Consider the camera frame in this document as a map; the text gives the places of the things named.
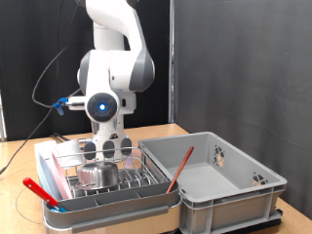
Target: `red handle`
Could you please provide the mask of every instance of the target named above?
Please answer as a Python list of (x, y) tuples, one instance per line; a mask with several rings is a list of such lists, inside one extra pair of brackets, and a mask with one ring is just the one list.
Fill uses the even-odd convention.
[(49, 205), (55, 207), (58, 205), (58, 201), (50, 196), (42, 187), (40, 187), (35, 181), (27, 177), (22, 181), (23, 185), (45, 200)]
[(172, 191), (172, 189), (173, 189), (173, 187), (174, 187), (174, 185), (176, 183), (176, 180), (177, 180), (179, 174), (182, 172), (182, 170), (183, 170), (187, 160), (189, 159), (189, 156), (191, 156), (191, 154), (193, 152), (193, 149), (194, 149), (194, 146), (189, 147), (189, 149), (188, 149), (188, 151), (187, 151), (187, 153), (186, 153), (182, 163), (180, 164), (179, 168), (177, 169), (177, 171), (175, 173), (175, 177), (174, 177), (172, 183), (170, 184), (170, 186), (169, 186), (169, 188), (167, 190), (167, 193), (170, 193)]

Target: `bin handle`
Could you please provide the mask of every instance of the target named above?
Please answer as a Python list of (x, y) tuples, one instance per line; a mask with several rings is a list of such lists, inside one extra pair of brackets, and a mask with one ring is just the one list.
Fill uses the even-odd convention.
[(152, 208), (149, 210), (129, 213), (129, 214), (120, 214), (116, 216), (111, 216), (99, 220), (83, 222), (79, 224), (74, 224), (71, 226), (72, 233), (79, 233), (83, 231), (94, 230), (97, 228), (116, 225), (122, 222), (129, 222), (134, 221), (141, 218), (156, 216), (156, 215), (163, 215), (169, 212), (168, 206), (159, 207), (159, 208)]

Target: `metal rack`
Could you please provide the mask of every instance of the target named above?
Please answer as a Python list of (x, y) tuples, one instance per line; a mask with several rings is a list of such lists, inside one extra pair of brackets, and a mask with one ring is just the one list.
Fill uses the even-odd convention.
[[(124, 148), (116, 148), (116, 149), (106, 149), (106, 150), (99, 150), (99, 151), (92, 151), (92, 152), (83, 152), (79, 154), (71, 154), (71, 155), (64, 155), (60, 156), (59, 158), (64, 157), (70, 157), (70, 156), (77, 156), (85, 154), (92, 154), (92, 153), (102, 153), (102, 152), (111, 152), (112, 150), (125, 150), (125, 149), (131, 149), (132, 153), (129, 156), (122, 155), (121, 159), (116, 159), (115, 156), (111, 159), (106, 159), (100, 161), (97, 160), (97, 157), (95, 160), (86, 160), (86, 163), (81, 165), (75, 165), (73, 167), (66, 167), (63, 168), (65, 170), (66, 174), (66, 180), (70, 187), (71, 193), (73, 195), (73, 198), (79, 198), (79, 197), (85, 197), (100, 193), (107, 193), (111, 191), (117, 191), (117, 190), (123, 190), (128, 188), (134, 188), (134, 187), (141, 187), (141, 186), (147, 186), (152, 184), (157, 184), (159, 182), (169, 181), (164, 174), (162, 174), (159, 170), (156, 170), (156, 168), (153, 168), (151, 172), (151, 169), (148, 167), (151, 167), (150, 164), (146, 166), (146, 161), (149, 160), (145, 153), (136, 147), (124, 147)], [(88, 190), (88, 189), (81, 189), (76, 186), (78, 183), (78, 173), (77, 170), (79, 167), (93, 164), (93, 163), (104, 163), (104, 162), (112, 162), (117, 164), (118, 166), (118, 185), (114, 187), (109, 188), (102, 188), (97, 190)]]

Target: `red straw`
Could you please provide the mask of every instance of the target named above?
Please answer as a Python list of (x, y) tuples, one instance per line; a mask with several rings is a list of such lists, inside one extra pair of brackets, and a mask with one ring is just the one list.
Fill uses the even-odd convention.
[(189, 156), (191, 156), (191, 154), (193, 152), (193, 149), (194, 149), (194, 146), (189, 147), (189, 149), (188, 149), (188, 151), (187, 151), (187, 153), (186, 153), (186, 155), (185, 155), (181, 165), (179, 166), (179, 168), (177, 169), (177, 171), (175, 173), (175, 177), (174, 177), (172, 183), (170, 184), (170, 186), (169, 186), (169, 188), (167, 190), (167, 193), (170, 193), (172, 191), (172, 189), (173, 189), (173, 187), (174, 187), (174, 185), (176, 183), (176, 180), (177, 180), (179, 174), (182, 172), (182, 170), (183, 170), (183, 168), (184, 168), (184, 166), (185, 166)]

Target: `stainless steel cup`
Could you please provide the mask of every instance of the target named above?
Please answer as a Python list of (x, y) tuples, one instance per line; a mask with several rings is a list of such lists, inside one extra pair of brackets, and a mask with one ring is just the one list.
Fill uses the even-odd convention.
[(94, 190), (116, 186), (118, 184), (118, 167), (114, 163), (93, 163), (78, 169), (80, 189)]

